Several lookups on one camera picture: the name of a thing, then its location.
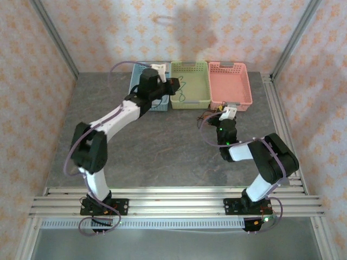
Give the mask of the green perforated plastic basket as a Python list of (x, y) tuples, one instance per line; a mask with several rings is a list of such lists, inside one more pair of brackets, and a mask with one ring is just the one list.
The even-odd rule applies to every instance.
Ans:
[(206, 61), (171, 62), (171, 76), (178, 78), (180, 89), (170, 97), (173, 109), (207, 109), (211, 102)]

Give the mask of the blue perforated plastic basket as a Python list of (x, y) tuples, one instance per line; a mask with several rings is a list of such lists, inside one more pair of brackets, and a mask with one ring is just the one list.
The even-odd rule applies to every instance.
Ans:
[[(165, 64), (166, 65), (166, 71), (165, 71), (165, 77), (170, 78), (171, 73), (171, 64), (166, 61), (140, 61), (140, 63), (151, 65), (151, 64)], [(135, 86), (139, 84), (140, 75), (142, 74), (143, 70), (146, 68), (144, 65), (135, 64), (132, 69), (132, 75), (131, 75), (131, 81), (130, 81), (130, 87), (129, 87), (129, 93), (136, 93), (137, 89)], [(153, 112), (166, 112), (168, 110), (168, 104), (169, 104), (169, 96), (164, 95), (162, 98), (158, 100), (154, 100), (152, 102), (152, 107), (149, 109), (149, 111)]]

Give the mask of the pink perforated plastic basket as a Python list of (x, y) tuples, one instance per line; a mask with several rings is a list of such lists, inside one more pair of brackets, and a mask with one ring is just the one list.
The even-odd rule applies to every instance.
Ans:
[(247, 67), (239, 62), (209, 62), (210, 108), (234, 104), (245, 112), (252, 104)]

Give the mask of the aluminium side rail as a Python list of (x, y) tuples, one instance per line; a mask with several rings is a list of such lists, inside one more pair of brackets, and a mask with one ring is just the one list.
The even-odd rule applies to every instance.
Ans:
[[(261, 74), (261, 78), (271, 111), (271, 116), (274, 122), (275, 130), (277, 134), (282, 138), (284, 143), (288, 146), (288, 148), (298, 158), (291, 138), (285, 110), (282, 106), (280, 96), (275, 88), (275, 84), (272, 82), (270, 74)], [(306, 181), (301, 168), (299, 168), (289, 177), (289, 184), (291, 186), (301, 187), (303, 193), (305, 195), (309, 195), (309, 191), (307, 190)]]

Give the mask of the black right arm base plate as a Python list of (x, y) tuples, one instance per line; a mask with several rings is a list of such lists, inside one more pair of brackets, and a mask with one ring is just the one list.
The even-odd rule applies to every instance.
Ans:
[(270, 206), (271, 201), (262, 199), (257, 202), (248, 201), (244, 198), (225, 198), (223, 200), (226, 215), (271, 215), (273, 213)]

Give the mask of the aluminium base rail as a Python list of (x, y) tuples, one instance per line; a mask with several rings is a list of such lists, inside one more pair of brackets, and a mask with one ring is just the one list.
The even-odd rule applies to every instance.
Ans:
[[(135, 218), (224, 217), (223, 200), (239, 198), (241, 187), (136, 187), (113, 188), (112, 196), (129, 199), (128, 216)], [(29, 214), (35, 217), (78, 217), (85, 188), (50, 187), (35, 197)], [(276, 213), (285, 217), (318, 217), (325, 214), (320, 196), (304, 193), (301, 186), (278, 187), (271, 195)]]

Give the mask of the aluminium frame post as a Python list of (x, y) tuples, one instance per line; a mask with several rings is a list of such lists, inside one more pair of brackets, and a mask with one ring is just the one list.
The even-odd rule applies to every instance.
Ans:
[(29, 0), (29, 2), (42, 21), (47, 33), (53, 40), (58, 52), (62, 56), (70, 72), (77, 80), (79, 77), (79, 70), (77, 69), (77, 66), (75, 65), (70, 53), (68, 52), (68, 49), (66, 48), (66, 45), (64, 44), (63, 39), (61, 38), (56, 26), (50, 18), (48, 11), (44, 7), (42, 0)]
[(307, 26), (309, 25), (312, 17), (316, 13), (322, 0), (310, 0), (305, 11), (303, 12), (297, 26), (295, 27), (290, 39), (288, 40), (285, 49), (281, 53), (272, 73), (270, 74), (270, 79), (272, 82), (276, 81), (279, 78), (280, 73), (282, 72), (284, 66), (290, 58), (291, 53), (294, 51), (297, 46), (300, 38), (305, 32)]

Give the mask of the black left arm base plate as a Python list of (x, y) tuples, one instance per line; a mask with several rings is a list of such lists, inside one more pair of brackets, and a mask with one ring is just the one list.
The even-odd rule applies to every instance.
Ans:
[[(81, 201), (80, 214), (82, 216), (106, 216), (113, 215), (116, 213), (109, 208), (100, 205), (94, 199), (91, 198), (83, 198)], [(117, 210), (121, 216), (127, 216), (129, 200), (125, 198), (111, 198), (106, 199), (104, 204), (114, 208)]]

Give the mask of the aluminium frame leg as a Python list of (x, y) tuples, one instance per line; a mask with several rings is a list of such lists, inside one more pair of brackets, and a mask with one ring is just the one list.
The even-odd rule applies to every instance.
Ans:
[(41, 218), (28, 218), (24, 226), (15, 260), (31, 260), (41, 223)]
[(311, 223), (322, 260), (338, 260), (338, 252), (326, 218), (311, 217)]

